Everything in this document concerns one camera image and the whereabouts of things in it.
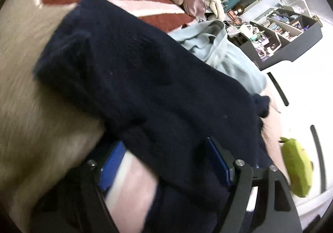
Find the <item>white floor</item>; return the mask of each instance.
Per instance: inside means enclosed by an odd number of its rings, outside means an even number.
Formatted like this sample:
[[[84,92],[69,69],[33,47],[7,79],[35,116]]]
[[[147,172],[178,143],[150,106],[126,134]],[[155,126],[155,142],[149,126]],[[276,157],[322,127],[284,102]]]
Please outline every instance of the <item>white floor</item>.
[[[314,162],[314,185],[306,198],[294,196],[302,226],[324,214],[333,198],[333,26],[322,22],[323,38],[294,62],[280,62],[272,72],[290,105],[278,99],[285,137],[296,138]],[[310,126],[314,125],[323,151],[327,192],[321,194],[320,170]]]

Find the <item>shelving unit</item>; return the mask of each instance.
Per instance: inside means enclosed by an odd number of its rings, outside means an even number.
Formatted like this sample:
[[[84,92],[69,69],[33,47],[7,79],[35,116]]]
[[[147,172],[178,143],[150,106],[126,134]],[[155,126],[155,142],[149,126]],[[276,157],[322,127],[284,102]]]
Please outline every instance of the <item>shelving unit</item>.
[[[292,11],[281,10],[281,9],[278,10],[277,12],[280,14],[283,13],[289,14],[289,12],[292,14],[296,14]],[[280,42],[280,46],[277,50],[274,51],[274,54],[273,55],[270,54],[270,57],[265,59],[264,61],[261,60],[257,51],[253,47],[251,41],[248,40],[245,36],[243,38],[239,38],[238,40],[241,42],[237,41],[236,45],[239,48],[241,48],[242,51],[254,63],[256,63],[257,67],[261,71],[283,60],[294,61],[295,59],[299,58],[302,54],[304,54],[308,49],[310,49],[323,37],[319,22],[301,14],[297,15],[298,18],[296,21],[300,22],[302,28],[308,27],[307,30],[302,31],[300,29],[291,26],[290,24],[286,24],[284,22],[278,21],[270,17],[266,18],[270,23],[274,22],[278,26],[280,26],[282,30],[289,32],[290,36],[293,36],[292,39],[287,39],[284,36],[282,36],[280,33],[277,33],[263,25],[260,25],[257,22],[251,22],[251,24],[253,25],[256,24],[260,31],[264,30],[267,36],[274,37],[274,39],[276,38]]]
[[[287,12],[284,12],[284,10],[282,10],[282,9],[276,9],[275,11],[273,11],[270,15],[268,15],[267,16],[267,18],[272,18],[272,16],[273,16],[273,14],[276,14],[276,15],[278,15],[278,16],[281,16],[281,17],[286,17],[286,18],[288,18],[289,19],[289,24],[288,25],[290,25],[290,26],[292,26],[295,22],[297,22],[297,21],[301,21],[301,23],[302,23],[302,16],[298,16],[297,18],[293,18],[293,17],[291,17],[292,15],[295,15],[295,14],[293,14],[292,12],[290,12],[290,11],[288,11],[289,13],[287,13]]]
[[[282,38],[284,38],[284,39],[286,39],[286,40],[288,40],[288,41],[290,41],[290,42],[292,42],[294,39],[296,39],[297,37],[299,37],[302,33],[303,33],[303,31],[301,31],[301,30],[299,30],[299,29],[297,29],[297,28],[295,28],[295,27],[293,27],[293,26],[291,26],[291,25],[289,25],[289,24],[287,24],[287,23],[285,23],[285,22],[281,22],[281,21],[278,21],[278,20],[276,20],[276,19],[273,19],[273,18],[270,18],[270,17],[267,17],[267,20],[269,20],[269,22],[270,23],[272,23],[272,22],[274,22],[274,23],[276,23],[278,26],[280,26],[284,31],[288,31],[289,32],[289,34],[291,35],[291,36],[293,36],[294,38],[292,38],[292,39],[287,39],[287,38],[285,38],[285,37],[283,37],[280,33],[277,33],[280,37],[282,37]]]

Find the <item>navy sweater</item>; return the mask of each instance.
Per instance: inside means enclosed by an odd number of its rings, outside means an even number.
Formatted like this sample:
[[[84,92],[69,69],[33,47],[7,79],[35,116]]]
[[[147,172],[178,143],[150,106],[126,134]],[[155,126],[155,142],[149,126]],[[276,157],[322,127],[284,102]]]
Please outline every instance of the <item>navy sweater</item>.
[[[251,166],[272,164],[257,106],[239,82],[106,0],[82,0],[69,12],[34,72],[103,118],[114,137],[210,219],[228,193],[206,156],[207,136]]]

